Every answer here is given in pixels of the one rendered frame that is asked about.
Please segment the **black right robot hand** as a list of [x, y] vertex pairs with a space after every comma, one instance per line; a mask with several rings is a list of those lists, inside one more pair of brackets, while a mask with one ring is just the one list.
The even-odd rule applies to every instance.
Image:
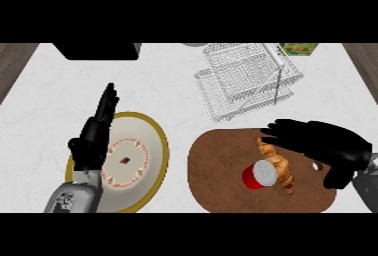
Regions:
[[276, 119], [260, 131], [264, 143], [331, 166], [323, 179], [326, 189], [344, 189], [354, 172], [368, 168], [372, 144], [348, 129], [320, 121]]

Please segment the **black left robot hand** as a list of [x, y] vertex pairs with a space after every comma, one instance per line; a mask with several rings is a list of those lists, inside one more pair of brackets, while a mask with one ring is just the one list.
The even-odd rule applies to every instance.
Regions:
[[87, 119], [80, 137], [68, 142], [72, 154], [74, 170], [100, 170], [106, 159], [109, 129], [119, 98], [114, 84], [103, 91], [94, 115]]

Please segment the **golden brown croissant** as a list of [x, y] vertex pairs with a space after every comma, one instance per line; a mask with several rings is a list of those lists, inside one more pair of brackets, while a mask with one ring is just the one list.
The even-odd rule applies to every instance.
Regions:
[[257, 148], [261, 153], [263, 159], [267, 160], [277, 172], [277, 181], [286, 193], [294, 194], [294, 175], [289, 168], [289, 161], [277, 154], [277, 151], [272, 144], [263, 142], [261, 138], [257, 138]]

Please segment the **brown wooden cutting board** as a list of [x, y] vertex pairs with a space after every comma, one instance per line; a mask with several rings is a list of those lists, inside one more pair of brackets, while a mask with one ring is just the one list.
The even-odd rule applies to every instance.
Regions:
[[329, 166], [320, 170], [303, 154], [280, 147], [289, 161], [294, 194], [276, 183], [251, 190], [242, 172], [261, 159], [255, 137], [258, 128], [217, 129], [205, 132], [192, 144], [187, 156], [187, 180], [193, 197], [208, 212], [323, 212], [334, 203], [337, 190], [323, 187]]

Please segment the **white plate with gold rim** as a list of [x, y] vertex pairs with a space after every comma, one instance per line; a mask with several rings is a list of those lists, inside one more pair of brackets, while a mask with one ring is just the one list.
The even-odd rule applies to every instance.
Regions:
[[155, 120], [137, 112], [114, 116], [99, 213], [137, 212], [161, 187], [168, 167], [168, 141]]

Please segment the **red can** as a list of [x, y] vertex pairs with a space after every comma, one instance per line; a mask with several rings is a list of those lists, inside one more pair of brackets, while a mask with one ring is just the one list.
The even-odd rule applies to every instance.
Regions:
[[242, 182], [249, 189], [261, 189], [274, 185], [277, 172], [267, 160], [258, 160], [242, 172]]

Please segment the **black appliance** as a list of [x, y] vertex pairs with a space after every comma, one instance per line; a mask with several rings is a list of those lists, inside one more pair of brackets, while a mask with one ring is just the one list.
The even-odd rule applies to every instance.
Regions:
[[140, 43], [54, 43], [68, 60], [128, 61], [139, 59]]

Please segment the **green and yellow box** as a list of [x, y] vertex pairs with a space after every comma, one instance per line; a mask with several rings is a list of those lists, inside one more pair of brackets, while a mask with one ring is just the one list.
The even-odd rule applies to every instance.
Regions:
[[310, 56], [317, 43], [282, 43], [280, 47], [288, 56]]

